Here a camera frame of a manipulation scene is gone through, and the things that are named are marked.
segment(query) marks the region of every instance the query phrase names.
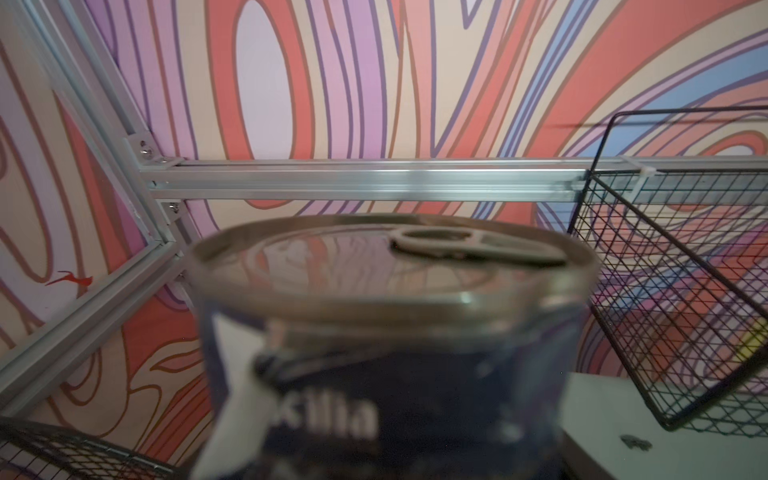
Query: pull tab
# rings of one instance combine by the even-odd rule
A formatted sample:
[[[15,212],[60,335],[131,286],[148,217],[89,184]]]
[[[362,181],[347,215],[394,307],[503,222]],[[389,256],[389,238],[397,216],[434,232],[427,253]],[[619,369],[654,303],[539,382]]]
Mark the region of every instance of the pull tab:
[[[390,234],[398,250],[431,257],[502,260],[536,266],[565,263],[565,252],[544,242],[461,227],[404,227]]]

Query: red paint mark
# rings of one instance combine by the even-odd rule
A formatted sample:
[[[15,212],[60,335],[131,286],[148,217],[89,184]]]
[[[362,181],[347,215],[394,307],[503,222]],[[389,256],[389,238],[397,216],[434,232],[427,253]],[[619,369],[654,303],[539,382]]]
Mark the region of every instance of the red paint mark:
[[[83,278],[77,278],[74,275],[74,273],[72,273],[72,272],[70,272],[68,270],[59,270],[58,272],[59,273],[66,273],[66,275],[64,275],[60,279],[53,280],[52,282],[46,283],[45,284],[46,286],[53,285],[54,283],[63,282],[65,280],[68,281],[68,282],[76,283],[78,285],[82,285],[82,286],[89,286],[89,285],[91,285],[94,282],[94,277],[92,277],[92,276],[85,276]]]

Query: white surface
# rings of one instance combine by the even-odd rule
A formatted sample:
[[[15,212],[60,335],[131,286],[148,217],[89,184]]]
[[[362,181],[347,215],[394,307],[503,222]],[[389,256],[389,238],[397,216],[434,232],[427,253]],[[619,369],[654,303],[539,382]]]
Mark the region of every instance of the white surface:
[[[667,432],[629,379],[572,373],[562,425],[616,480],[768,478],[768,439],[690,430]],[[647,440],[653,448],[648,452],[629,449],[619,439],[621,435]]]

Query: screw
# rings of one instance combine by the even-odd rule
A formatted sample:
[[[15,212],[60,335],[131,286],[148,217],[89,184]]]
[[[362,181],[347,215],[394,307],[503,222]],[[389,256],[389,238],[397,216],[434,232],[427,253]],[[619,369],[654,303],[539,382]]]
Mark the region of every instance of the screw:
[[[141,150],[139,151],[142,155],[144,155],[144,158],[150,160],[152,157],[154,157],[154,150],[152,150],[152,148],[147,145],[147,142],[142,140],[139,146],[141,147]]]

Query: aluminum rail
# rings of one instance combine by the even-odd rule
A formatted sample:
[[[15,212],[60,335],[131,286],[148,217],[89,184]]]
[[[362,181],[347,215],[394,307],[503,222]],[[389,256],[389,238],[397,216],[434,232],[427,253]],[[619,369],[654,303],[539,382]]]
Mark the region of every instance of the aluminum rail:
[[[142,169],[156,199],[575,201],[591,159],[185,161]],[[768,169],[768,157],[606,158],[600,170]]]

